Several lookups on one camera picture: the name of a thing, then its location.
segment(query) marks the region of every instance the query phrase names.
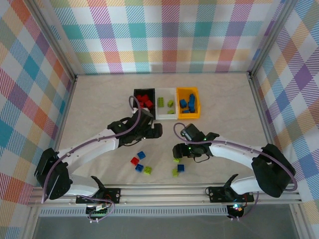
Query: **vent grille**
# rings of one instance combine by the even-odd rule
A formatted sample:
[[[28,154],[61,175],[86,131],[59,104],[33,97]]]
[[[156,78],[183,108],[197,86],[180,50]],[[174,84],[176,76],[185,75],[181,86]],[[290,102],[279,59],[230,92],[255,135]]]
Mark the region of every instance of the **vent grille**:
[[[227,215],[227,206],[183,206],[183,207],[117,207],[111,216],[222,216]],[[40,217],[85,216],[85,208],[43,208]]]

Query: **plaid fabric backdrop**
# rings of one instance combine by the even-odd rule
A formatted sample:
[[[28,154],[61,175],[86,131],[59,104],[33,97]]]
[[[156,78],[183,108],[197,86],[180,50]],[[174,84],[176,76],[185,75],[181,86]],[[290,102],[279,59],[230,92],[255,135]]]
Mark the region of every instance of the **plaid fabric backdrop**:
[[[245,72],[283,2],[38,0],[38,5],[80,73],[98,74]]]
[[[15,239],[71,81],[23,0],[0,0],[0,32],[0,239]]]
[[[319,0],[300,0],[257,74],[276,145],[319,238]]]

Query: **yellow tray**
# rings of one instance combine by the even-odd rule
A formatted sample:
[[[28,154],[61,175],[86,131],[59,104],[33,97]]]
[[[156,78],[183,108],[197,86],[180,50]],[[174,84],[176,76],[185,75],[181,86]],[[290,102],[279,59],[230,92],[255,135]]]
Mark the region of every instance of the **yellow tray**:
[[[195,113],[182,113],[182,111],[187,110],[188,108],[182,109],[179,105],[179,101],[184,99],[186,102],[189,101],[189,95],[195,95]],[[178,119],[198,119],[200,118],[200,100],[198,95],[197,87],[177,87],[176,88],[177,102],[178,104]]]

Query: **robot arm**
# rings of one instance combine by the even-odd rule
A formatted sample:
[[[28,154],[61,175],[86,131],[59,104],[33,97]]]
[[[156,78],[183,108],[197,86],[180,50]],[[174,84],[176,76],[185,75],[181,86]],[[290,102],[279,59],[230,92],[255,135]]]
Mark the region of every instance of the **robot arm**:
[[[230,159],[253,170],[255,174],[253,177],[232,182],[238,175],[235,174],[226,182],[224,194],[229,201],[235,201],[238,198],[242,198],[242,195],[245,193],[256,191],[264,191],[268,195],[278,198],[291,181],[291,176],[279,164],[286,167],[292,175],[296,173],[284,155],[272,144],[267,144],[265,147],[239,145],[235,142],[225,140],[216,133],[210,132],[208,135],[204,135],[193,124],[186,126],[180,134],[190,144],[177,144],[173,148],[174,158],[181,158],[183,156],[196,158],[206,154],[207,156]],[[272,162],[265,155],[275,158],[279,164]]]
[[[34,173],[42,187],[44,187],[49,170],[58,160],[60,161],[53,169],[47,183],[46,194],[48,198],[54,200],[64,194],[81,194],[99,198],[101,195],[97,195],[97,193],[102,192],[104,186],[98,178],[92,176],[93,180],[86,179],[72,175],[72,173],[105,152],[130,144],[133,141],[138,142],[146,138],[161,137],[162,125],[155,123],[154,128],[152,128],[153,115],[144,109],[141,109],[141,116],[136,127],[121,135],[135,124],[138,113],[138,111],[135,112],[131,118],[112,122],[107,129],[79,145],[60,152],[55,152],[52,148],[45,150]]]

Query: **red block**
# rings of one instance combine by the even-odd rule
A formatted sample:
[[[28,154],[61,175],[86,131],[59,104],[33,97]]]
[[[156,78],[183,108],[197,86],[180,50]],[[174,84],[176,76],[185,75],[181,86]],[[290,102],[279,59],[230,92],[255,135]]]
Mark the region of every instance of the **red block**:
[[[131,163],[134,164],[135,166],[139,163],[139,159],[138,158],[132,158]]]
[[[153,108],[153,103],[150,101],[150,100],[148,100],[148,101],[146,101],[145,102],[145,105],[146,105],[146,107],[150,110],[151,108]]]
[[[145,103],[146,101],[148,101],[148,100],[149,100],[148,95],[143,95],[142,98],[141,98],[141,101],[144,102],[144,103]]]

